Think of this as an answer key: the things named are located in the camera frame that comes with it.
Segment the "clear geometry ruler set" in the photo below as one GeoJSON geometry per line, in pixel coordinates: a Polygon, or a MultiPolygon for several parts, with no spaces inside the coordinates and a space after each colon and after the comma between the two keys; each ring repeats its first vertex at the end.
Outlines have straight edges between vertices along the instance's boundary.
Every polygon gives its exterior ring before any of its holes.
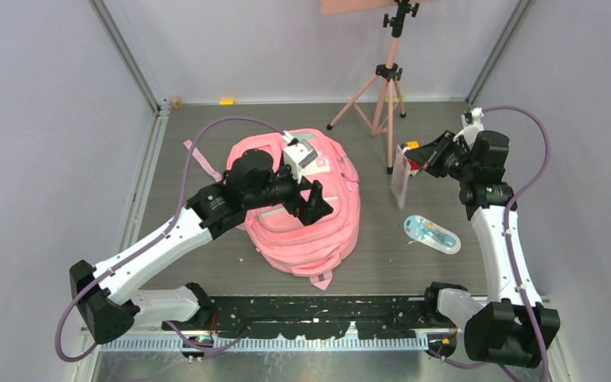
{"type": "Polygon", "coordinates": [[[404,209],[407,198],[408,180],[412,173],[411,162],[405,156],[410,149],[407,144],[395,148],[393,172],[391,175],[391,192],[399,209],[404,209]]]}

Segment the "pink student backpack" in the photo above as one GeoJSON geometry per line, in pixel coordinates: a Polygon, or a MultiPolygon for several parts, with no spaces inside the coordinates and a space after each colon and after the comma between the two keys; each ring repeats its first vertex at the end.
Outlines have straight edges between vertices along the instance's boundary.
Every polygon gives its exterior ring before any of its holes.
{"type": "Polygon", "coordinates": [[[192,156],[216,181],[190,197],[185,206],[198,214],[202,228],[207,228],[213,238],[242,228],[272,267],[308,278],[315,287],[326,290],[333,269],[352,252],[358,240],[359,176],[340,143],[314,129],[290,134],[306,141],[317,152],[317,158],[305,169],[305,178],[322,184],[323,197],[333,207],[330,215],[304,226],[283,205],[243,211],[224,199],[224,172],[245,150],[265,150],[274,159],[273,168],[278,168],[281,152],[288,145],[288,140],[279,133],[254,135],[236,143],[223,173],[215,171],[202,153],[193,149],[192,156]]]}

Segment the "light blue round object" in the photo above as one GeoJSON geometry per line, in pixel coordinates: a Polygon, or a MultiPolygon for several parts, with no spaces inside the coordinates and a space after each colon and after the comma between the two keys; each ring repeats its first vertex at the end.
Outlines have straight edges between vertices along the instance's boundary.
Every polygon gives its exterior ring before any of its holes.
{"type": "Polygon", "coordinates": [[[424,216],[412,215],[403,222],[403,230],[410,243],[421,243],[446,255],[454,255],[461,249],[461,241],[456,234],[424,216]]]}

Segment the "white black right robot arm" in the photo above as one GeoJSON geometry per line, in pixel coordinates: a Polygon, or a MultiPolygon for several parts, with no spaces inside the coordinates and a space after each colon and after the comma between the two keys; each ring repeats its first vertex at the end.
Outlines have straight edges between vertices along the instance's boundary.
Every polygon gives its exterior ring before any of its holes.
{"type": "Polygon", "coordinates": [[[484,128],[485,113],[472,108],[457,133],[445,131],[431,143],[403,151],[421,172],[459,183],[459,201],[476,233],[487,280],[485,304],[464,286],[431,283],[422,316],[432,326],[450,321],[461,329],[471,361],[547,368],[547,350],[561,321],[557,310],[543,305],[523,255],[517,201],[527,187],[515,191],[503,179],[510,139],[484,128]]]}

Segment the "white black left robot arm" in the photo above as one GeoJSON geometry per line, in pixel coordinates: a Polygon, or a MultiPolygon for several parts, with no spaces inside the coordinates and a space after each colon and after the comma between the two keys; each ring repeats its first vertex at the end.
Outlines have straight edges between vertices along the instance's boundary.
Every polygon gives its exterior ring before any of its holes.
{"type": "Polygon", "coordinates": [[[219,181],[207,185],[177,208],[159,230],[95,265],[72,265],[72,305],[98,345],[112,342],[139,322],[185,322],[205,328],[212,308],[193,289],[157,290],[142,286],[183,255],[242,224],[254,209],[280,205],[302,225],[333,212],[323,185],[313,179],[320,155],[304,139],[286,138],[279,160],[260,149],[245,150],[219,181]]]}

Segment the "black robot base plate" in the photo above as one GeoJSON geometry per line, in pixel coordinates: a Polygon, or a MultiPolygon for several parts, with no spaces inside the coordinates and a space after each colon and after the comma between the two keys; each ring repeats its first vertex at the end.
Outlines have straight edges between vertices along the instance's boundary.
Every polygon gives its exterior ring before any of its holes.
{"type": "Polygon", "coordinates": [[[228,339],[289,340],[338,339],[351,329],[364,340],[403,339],[418,329],[455,327],[421,295],[212,296],[193,318],[174,325],[228,339]]]}

